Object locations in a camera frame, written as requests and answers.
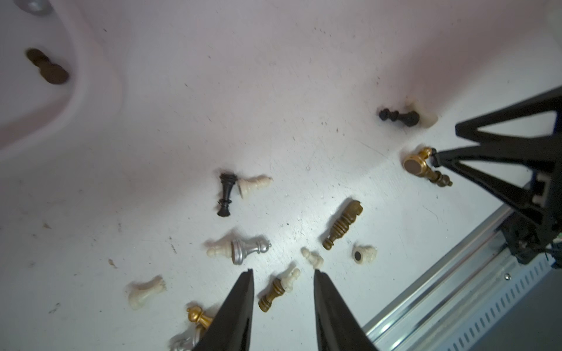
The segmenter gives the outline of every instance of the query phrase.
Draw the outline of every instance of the brown chess piece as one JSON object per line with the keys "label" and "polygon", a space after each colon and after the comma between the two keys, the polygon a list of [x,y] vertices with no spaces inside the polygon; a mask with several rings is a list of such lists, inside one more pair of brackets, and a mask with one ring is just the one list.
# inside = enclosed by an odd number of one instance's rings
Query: brown chess piece
{"label": "brown chess piece", "polygon": [[448,175],[432,170],[427,164],[426,160],[433,155],[433,153],[434,150],[432,148],[423,148],[417,154],[408,155],[404,159],[402,166],[406,172],[418,177],[427,178],[430,182],[438,186],[452,186],[453,182]]}
{"label": "brown chess piece", "polygon": [[25,51],[25,55],[34,65],[39,67],[39,74],[48,83],[64,84],[69,79],[69,73],[60,65],[52,63],[41,50],[31,48]]}
{"label": "brown chess piece", "polygon": [[345,233],[350,229],[350,224],[355,222],[357,216],[363,212],[363,208],[361,203],[357,200],[353,200],[349,205],[347,205],[346,209],[343,211],[340,218],[338,218],[332,228],[330,229],[330,235],[324,239],[322,242],[322,246],[329,250],[334,245],[334,241],[336,239],[341,238],[344,236]]}
{"label": "brown chess piece", "polygon": [[260,306],[262,311],[267,312],[271,308],[273,299],[283,295],[284,293],[285,289],[283,289],[283,287],[281,286],[281,279],[275,278],[275,280],[271,284],[271,289],[267,294],[260,298],[260,301],[257,303],[257,305]]}

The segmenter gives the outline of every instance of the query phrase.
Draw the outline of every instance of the white surface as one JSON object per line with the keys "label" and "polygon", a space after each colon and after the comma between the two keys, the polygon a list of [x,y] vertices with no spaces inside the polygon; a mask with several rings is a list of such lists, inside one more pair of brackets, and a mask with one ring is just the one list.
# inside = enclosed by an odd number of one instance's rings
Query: white surface
{"label": "white surface", "polygon": [[[73,0],[45,17],[0,7],[0,176],[45,163],[100,132],[121,107],[121,84]],[[41,49],[70,73],[51,85],[25,57]]]}
{"label": "white surface", "polygon": [[[96,140],[0,182],[7,350],[165,350],[188,326],[185,304],[217,308],[248,268],[258,295],[293,260],[302,276],[268,313],[255,305],[250,348],[313,350],[300,249],[320,250],[363,325],[499,206],[454,174],[447,189],[407,174],[401,154],[466,145],[458,121],[562,84],[540,1],[79,3],[126,99]],[[408,94],[437,124],[374,116]],[[234,192],[220,218],[223,168],[275,182],[248,201]],[[319,236],[349,197],[364,211],[327,252]],[[208,258],[205,242],[232,230],[273,246],[241,266]],[[355,242],[378,247],[377,260],[358,269]],[[167,291],[131,311],[127,284],[158,274]]]}

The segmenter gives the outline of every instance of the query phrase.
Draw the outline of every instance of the toppled chess piece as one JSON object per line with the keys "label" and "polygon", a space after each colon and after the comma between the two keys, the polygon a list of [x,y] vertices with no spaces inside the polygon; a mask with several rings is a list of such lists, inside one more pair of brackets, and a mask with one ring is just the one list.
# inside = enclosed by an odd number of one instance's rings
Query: toppled chess piece
{"label": "toppled chess piece", "polygon": [[222,173],[220,175],[220,182],[223,184],[223,198],[219,200],[220,210],[217,215],[221,217],[230,216],[230,211],[228,210],[228,205],[232,202],[232,200],[230,200],[230,192],[234,184],[236,184],[236,180],[236,174]]}
{"label": "toppled chess piece", "polygon": [[293,284],[294,281],[301,276],[301,270],[295,268],[291,274],[287,275],[286,277],[281,278],[281,286],[285,290],[286,293],[290,293],[293,291]]}
{"label": "toppled chess piece", "polygon": [[166,282],[162,276],[156,276],[151,281],[134,285],[133,291],[129,294],[129,305],[132,309],[143,307],[150,297],[166,291]]}
{"label": "toppled chess piece", "polygon": [[307,248],[302,248],[301,253],[315,270],[319,270],[320,268],[322,268],[324,259],[320,255],[314,252],[310,252]]}
{"label": "toppled chess piece", "polygon": [[372,246],[355,246],[351,255],[355,263],[362,265],[372,262],[377,257],[377,249]]}
{"label": "toppled chess piece", "polygon": [[421,178],[427,178],[430,182],[435,183],[438,186],[452,186],[453,182],[448,175],[432,170],[427,164],[426,159],[435,152],[436,151],[432,148],[423,148],[417,154],[408,155],[404,159],[402,166],[406,172]]}
{"label": "toppled chess piece", "polygon": [[207,256],[224,256],[231,258],[232,263],[241,265],[244,259],[251,253],[266,253],[271,247],[271,243],[264,238],[257,238],[244,241],[242,239],[234,239],[221,245],[216,245],[207,250]]}
{"label": "toppled chess piece", "polygon": [[205,316],[203,309],[200,306],[193,306],[187,309],[187,318],[190,322],[198,323],[205,329],[209,329],[213,321],[213,317]]}
{"label": "toppled chess piece", "polygon": [[330,229],[330,235],[324,239],[322,242],[322,246],[329,250],[334,245],[334,241],[336,239],[341,238],[344,236],[345,233],[350,228],[350,224],[355,222],[357,216],[363,212],[363,208],[361,207],[361,203],[357,200],[353,200],[352,202],[347,205],[346,209],[343,211],[340,218],[338,218],[332,228]]}
{"label": "toppled chess piece", "polygon": [[276,297],[283,295],[285,292],[290,293],[293,290],[293,283],[301,275],[301,270],[295,268],[291,274],[279,279],[275,278],[271,284],[271,289],[267,294],[262,296],[257,303],[264,312],[269,311],[271,304]]}
{"label": "toppled chess piece", "polygon": [[266,176],[259,176],[257,178],[250,179],[250,180],[238,179],[238,188],[240,189],[240,196],[243,199],[245,199],[254,190],[267,188],[272,181],[273,178],[269,178]]}
{"label": "toppled chess piece", "polygon": [[393,122],[396,122],[397,120],[401,121],[408,127],[413,127],[420,121],[420,115],[415,111],[411,111],[408,113],[399,113],[398,111],[391,112],[387,108],[379,112],[379,117],[383,121],[386,121],[388,119]]}
{"label": "toppled chess piece", "polygon": [[199,340],[201,340],[201,338],[203,337],[203,334],[205,333],[205,331],[206,331],[205,327],[203,327],[201,324],[198,324],[195,327],[195,332],[193,334],[193,337],[189,336],[185,339],[177,340],[176,342],[173,343],[170,351],[191,351],[191,350],[193,350],[193,348],[195,348],[195,346],[197,345]]}
{"label": "toppled chess piece", "polygon": [[419,125],[423,128],[429,128],[439,120],[436,113],[428,112],[415,98],[406,99],[406,108],[418,113]]}

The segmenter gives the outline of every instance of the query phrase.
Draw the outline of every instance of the chess piece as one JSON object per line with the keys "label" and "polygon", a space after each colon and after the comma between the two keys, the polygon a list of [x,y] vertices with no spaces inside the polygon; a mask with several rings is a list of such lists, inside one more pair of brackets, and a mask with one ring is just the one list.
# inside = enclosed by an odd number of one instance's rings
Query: chess piece
{"label": "chess piece", "polygon": [[391,121],[396,122],[397,120],[399,120],[407,127],[413,127],[418,124],[420,115],[415,111],[411,111],[408,113],[399,113],[398,111],[391,112],[389,109],[385,108],[379,112],[379,118],[383,121],[390,119]]}
{"label": "chess piece", "polygon": [[408,155],[404,159],[402,166],[406,172],[421,178],[427,178],[430,182],[435,183],[438,186],[452,186],[453,182],[448,175],[432,170],[427,164],[426,159],[435,152],[436,151],[432,148],[423,148],[417,154]]}
{"label": "chess piece", "polygon": [[187,309],[187,318],[190,322],[201,324],[205,329],[209,329],[213,317],[205,316],[200,306],[193,306]]}
{"label": "chess piece", "polygon": [[283,295],[284,293],[290,293],[293,290],[293,283],[301,275],[301,270],[295,268],[289,275],[281,279],[275,278],[271,284],[271,289],[267,294],[262,296],[257,303],[260,309],[264,312],[269,311],[273,299]]}
{"label": "chess piece", "polygon": [[377,249],[372,246],[355,246],[351,255],[355,263],[362,265],[372,262],[377,257]]}
{"label": "chess piece", "polygon": [[320,268],[322,268],[324,259],[320,255],[314,252],[310,252],[307,248],[302,248],[301,253],[315,270],[319,270]]}
{"label": "chess piece", "polygon": [[231,258],[232,263],[241,265],[244,259],[251,253],[266,253],[271,247],[271,243],[264,238],[244,241],[242,239],[234,239],[221,245],[216,245],[207,250],[207,256],[224,256]]}
{"label": "chess piece", "polygon": [[236,179],[236,175],[232,173],[222,173],[220,175],[220,182],[223,184],[223,198],[219,200],[220,210],[217,215],[221,217],[230,216],[230,211],[228,210],[228,205],[232,202],[230,200],[230,192],[236,183]]}
{"label": "chess piece", "polygon": [[205,331],[205,327],[203,327],[201,324],[198,324],[195,327],[193,337],[189,336],[185,339],[180,339],[174,342],[170,351],[191,351],[193,348],[195,348],[199,340],[201,340]]}
{"label": "chess piece", "polygon": [[293,284],[294,281],[301,276],[301,270],[295,268],[291,274],[287,275],[286,277],[281,278],[281,286],[285,290],[286,293],[290,293],[293,291]]}
{"label": "chess piece", "polygon": [[238,179],[238,188],[240,189],[240,196],[245,199],[248,195],[254,191],[261,188],[268,187],[273,178],[269,178],[266,176],[260,176],[251,180],[246,179]]}
{"label": "chess piece", "polygon": [[273,283],[271,284],[271,289],[267,294],[260,298],[260,301],[257,303],[260,306],[260,309],[264,312],[269,311],[271,308],[271,303],[273,299],[279,297],[285,293],[285,289],[281,286],[281,279],[275,278]]}
{"label": "chess piece", "polygon": [[39,68],[39,74],[50,84],[64,84],[69,79],[69,73],[51,60],[41,50],[30,48],[25,51],[26,57]]}
{"label": "chess piece", "polygon": [[166,282],[162,276],[156,276],[151,281],[135,285],[129,294],[129,305],[132,309],[143,307],[146,302],[154,295],[166,291]]}
{"label": "chess piece", "polygon": [[347,205],[346,209],[343,211],[340,218],[338,218],[330,229],[330,235],[324,239],[322,246],[329,250],[334,245],[336,239],[341,238],[350,228],[350,224],[355,222],[357,216],[363,212],[361,203],[357,200],[353,200]]}
{"label": "chess piece", "polygon": [[439,116],[436,113],[428,112],[422,104],[414,98],[406,99],[406,108],[418,113],[419,125],[423,128],[429,128],[439,120]]}

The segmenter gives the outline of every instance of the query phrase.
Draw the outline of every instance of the black plastic bracket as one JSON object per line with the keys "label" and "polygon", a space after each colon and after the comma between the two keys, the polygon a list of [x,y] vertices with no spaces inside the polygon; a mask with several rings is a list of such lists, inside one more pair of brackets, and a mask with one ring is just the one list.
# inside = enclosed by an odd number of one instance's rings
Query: black plastic bracket
{"label": "black plastic bracket", "polygon": [[[543,112],[556,113],[553,133],[548,136],[526,138],[479,130],[488,125]],[[480,145],[437,152],[433,155],[433,165],[446,167],[478,184],[533,225],[532,243],[526,241],[530,238],[526,224],[521,224],[522,231],[527,233],[526,239],[515,232],[511,233],[511,241],[522,246],[510,247],[512,252],[521,251],[522,248],[540,252],[562,231],[562,87],[458,123],[455,130],[457,136]],[[515,186],[467,166],[463,161],[525,166],[533,171],[530,187]],[[528,260],[529,255],[525,255],[524,261]]]}

